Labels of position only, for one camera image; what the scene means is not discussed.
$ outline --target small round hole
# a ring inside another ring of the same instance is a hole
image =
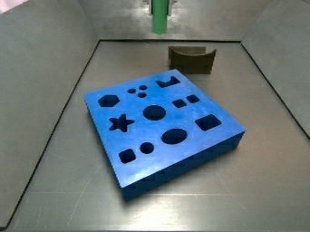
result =
[[[154,145],[150,142],[145,142],[141,145],[141,151],[145,154],[150,154],[154,151]]]
[[[135,93],[137,90],[135,90],[135,89],[129,89],[129,92],[130,92],[130,93]]]
[[[139,98],[146,98],[146,97],[147,97],[147,94],[146,94],[145,92],[141,92],[141,93],[138,94],[138,97],[139,97]]]
[[[143,115],[145,117],[151,120],[151,121],[158,121],[161,120],[165,115],[166,115],[166,110],[162,106],[159,105],[150,105],[145,110],[143,110]]]
[[[147,88],[149,88],[147,85],[141,85],[141,87],[139,87],[139,89],[141,89],[142,91],[145,91]]]

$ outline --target circular hole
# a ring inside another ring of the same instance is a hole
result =
[[[145,110],[143,110],[143,115],[149,120],[158,121],[161,120],[165,115],[166,115],[166,110],[162,106],[159,105],[150,105]]]
[[[129,92],[130,92],[130,93],[135,93],[137,90],[135,90],[135,89],[129,89]]]
[[[139,87],[139,89],[141,89],[142,91],[145,91],[147,88],[149,88],[147,85],[141,85],[141,87]]]
[[[167,144],[178,144],[187,138],[187,132],[183,129],[171,129],[162,135],[162,141]]]
[[[139,98],[146,98],[146,97],[147,97],[147,94],[143,93],[143,92],[141,92],[141,93],[138,94],[138,97],[139,97]]]
[[[154,145],[150,142],[145,142],[141,145],[141,151],[145,154],[150,154],[154,151]]]

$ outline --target green cylinder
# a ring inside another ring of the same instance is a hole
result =
[[[167,33],[169,0],[153,0],[153,33]]]

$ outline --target star-shaped hole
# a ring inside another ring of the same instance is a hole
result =
[[[127,120],[126,119],[126,114],[123,114],[119,119],[111,118],[110,121],[113,123],[113,125],[110,127],[110,130],[114,131],[117,129],[121,129],[122,132],[127,132],[129,131],[129,125],[135,122],[134,120]]]

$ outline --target blue foam block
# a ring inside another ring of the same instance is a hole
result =
[[[245,133],[178,70],[90,92],[84,100],[126,201],[235,149]]]

